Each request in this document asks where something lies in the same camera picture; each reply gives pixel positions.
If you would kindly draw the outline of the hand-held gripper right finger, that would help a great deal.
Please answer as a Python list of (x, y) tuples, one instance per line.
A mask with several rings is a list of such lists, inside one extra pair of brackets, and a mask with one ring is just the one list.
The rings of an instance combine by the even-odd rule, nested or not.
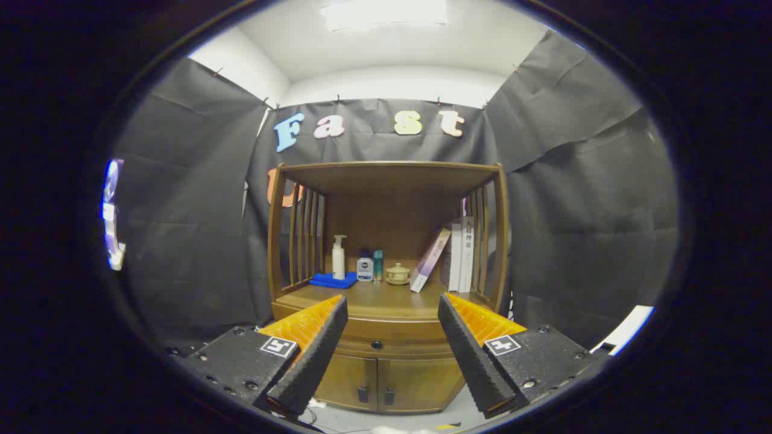
[(593, 379), (610, 360), (608, 351), (588, 351), (551, 325), (528, 329), (453, 293), (441, 295), (438, 319), (485, 418)]

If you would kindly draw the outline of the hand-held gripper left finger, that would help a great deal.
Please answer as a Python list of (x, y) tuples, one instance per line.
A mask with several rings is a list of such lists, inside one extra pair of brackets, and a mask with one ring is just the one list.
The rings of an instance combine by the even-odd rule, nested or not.
[(297, 418), (305, 412), (348, 320), (335, 295), (260, 330), (234, 327), (181, 363), (232, 399)]

